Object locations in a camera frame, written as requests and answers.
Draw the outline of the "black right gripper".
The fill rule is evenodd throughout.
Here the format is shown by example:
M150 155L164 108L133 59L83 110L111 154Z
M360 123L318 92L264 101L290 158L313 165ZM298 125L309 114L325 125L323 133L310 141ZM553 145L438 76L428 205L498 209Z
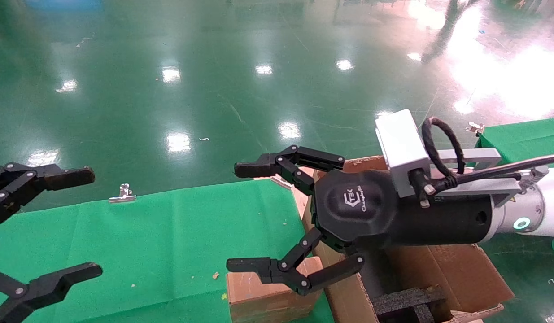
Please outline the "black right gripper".
M484 241L493 215L488 196L445 196L423 208L414 196L401 198L386 171L340 171L345 158L298 145L280 153L264 153L256 161L236 163L238 178L279 175L306 196L312 195L312 222L283 259L227 259L229 272L254 272L262 284L285 284L307 296L357 274L365 263L361 253L304 275L297 267L320 241L332 249L386 248L475 244ZM314 182L300 170L328 172Z

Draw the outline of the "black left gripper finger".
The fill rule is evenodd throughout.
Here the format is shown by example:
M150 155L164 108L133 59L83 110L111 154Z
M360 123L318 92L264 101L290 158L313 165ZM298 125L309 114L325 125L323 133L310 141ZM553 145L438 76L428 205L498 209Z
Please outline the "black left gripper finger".
M94 262L44 274L28 284L0 272L0 292L7 296L0 305L0 323L22 323L36 310L63 301L73 285L102 274Z
M96 174L84 166L63 169L56 164L29 167L19 163L0 166L0 223L44 191L58 191L91 184Z

